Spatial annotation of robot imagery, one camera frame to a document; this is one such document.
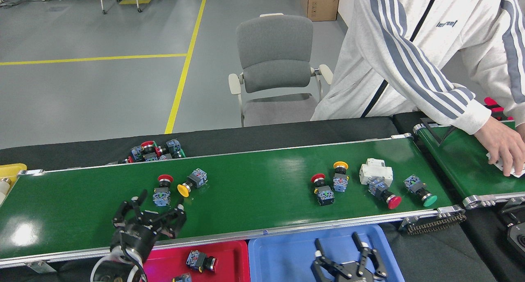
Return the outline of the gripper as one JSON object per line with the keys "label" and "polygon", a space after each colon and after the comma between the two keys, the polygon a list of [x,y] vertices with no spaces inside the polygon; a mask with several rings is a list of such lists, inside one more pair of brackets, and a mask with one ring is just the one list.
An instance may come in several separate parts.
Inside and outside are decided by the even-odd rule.
{"label": "gripper", "polygon": [[[352,233],[352,239],[360,252],[355,274],[351,274],[349,265],[338,264],[326,258],[320,240],[315,239],[315,259],[310,269],[317,282],[373,282],[374,280],[385,280],[388,277],[380,253],[362,241],[357,232]],[[373,272],[366,267],[368,261],[373,264]],[[332,280],[323,274],[322,269],[333,277]]]}
{"label": "gripper", "polygon": [[[147,190],[143,190],[139,196],[133,196],[130,201],[124,200],[117,209],[113,217],[113,226],[117,227],[111,238],[111,250],[120,246],[123,241],[127,250],[131,250],[141,257],[145,262],[152,251],[154,243],[159,239],[159,235],[151,226],[144,226],[136,223],[126,225],[125,216],[133,210],[135,220],[142,222],[143,212],[140,205],[146,200]],[[159,227],[159,231],[169,238],[176,238],[186,222],[186,212],[182,204],[161,213],[154,217],[154,225]]]}

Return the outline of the person's right hand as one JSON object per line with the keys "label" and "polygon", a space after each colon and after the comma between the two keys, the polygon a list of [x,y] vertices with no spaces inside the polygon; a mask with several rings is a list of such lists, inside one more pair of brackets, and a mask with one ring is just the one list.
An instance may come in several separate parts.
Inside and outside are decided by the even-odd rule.
{"label": "person's right hand", "polygon": [[489,164],[500,161],[505,176],[510,176],[512,168],[517,175],[523,173],[525,144],[516,129],[490,117],[474,136],[491,154]]}

